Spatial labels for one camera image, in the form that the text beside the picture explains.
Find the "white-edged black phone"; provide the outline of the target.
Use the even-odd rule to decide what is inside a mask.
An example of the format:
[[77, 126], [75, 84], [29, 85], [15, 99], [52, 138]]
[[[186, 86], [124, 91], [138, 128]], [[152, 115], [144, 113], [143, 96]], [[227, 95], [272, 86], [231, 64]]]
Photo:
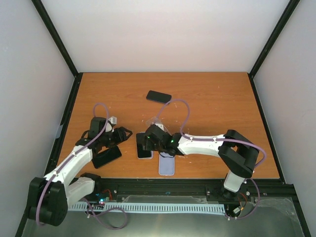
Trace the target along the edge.
[[153, 157], [153, 152], [146, 151], [143, 149], [143, 145], [142, 145], [143, 137], [144, 136], [142, 132], [136, 134], [137, 157], [139, 159], [151, 159]]

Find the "clear magsafe phone case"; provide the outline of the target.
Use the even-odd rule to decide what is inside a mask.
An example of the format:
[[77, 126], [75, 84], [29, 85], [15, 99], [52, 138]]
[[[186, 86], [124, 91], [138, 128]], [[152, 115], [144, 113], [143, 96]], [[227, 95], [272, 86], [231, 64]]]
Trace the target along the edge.
[[[162, 121], [159, 118], [152, 117], [152, 118], [150, 118], [149, 120], [146, 121], [146, 126], [149, 127], [149, 126], [151, 126], [153, 124], [156, 125], [156, 123], [163, 124]], [[164, 126], [164, 132], [167, 132], [167, 133], [170, 134], [170, 132], [168, 131], [167, 127], [164, 124], [163, 124], [163, 126]]]

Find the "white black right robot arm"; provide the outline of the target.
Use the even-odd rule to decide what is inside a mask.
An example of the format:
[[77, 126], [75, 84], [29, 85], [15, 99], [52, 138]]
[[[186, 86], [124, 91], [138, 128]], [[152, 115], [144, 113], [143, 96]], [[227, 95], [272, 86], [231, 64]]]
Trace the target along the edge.
[[229, 172], [224, 189], [236, 193], [242, 183], [252, 177], [261, 148], [235, 130], [229, 129], [217, 136], [193, 136], [183, 133], [169, 134], [161, 126], [152, 124], [141, 135], [140, 144], [146, 151], [156, 151], [171, 157], [207, 155], [220, 158]]

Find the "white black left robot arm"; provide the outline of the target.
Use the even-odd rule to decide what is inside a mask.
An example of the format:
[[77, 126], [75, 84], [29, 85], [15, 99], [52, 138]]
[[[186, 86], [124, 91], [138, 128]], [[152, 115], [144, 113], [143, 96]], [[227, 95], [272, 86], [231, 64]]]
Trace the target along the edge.
[[117, 118], [94, 117], [89, 130], [76, 142], [71, 153], [44, 177], [35, 177], [29, 185], [26, 215], [37, 224], [59, 226], [68, 209], [83, 197], [96, 199], [103, 187], [97, 183], [100, 176], [84, 174], [74, 178], [81, 169], [93, 162], [100, 168], [121, 156], [118, 145], [130, 138], [132, 131], [116, 127]]

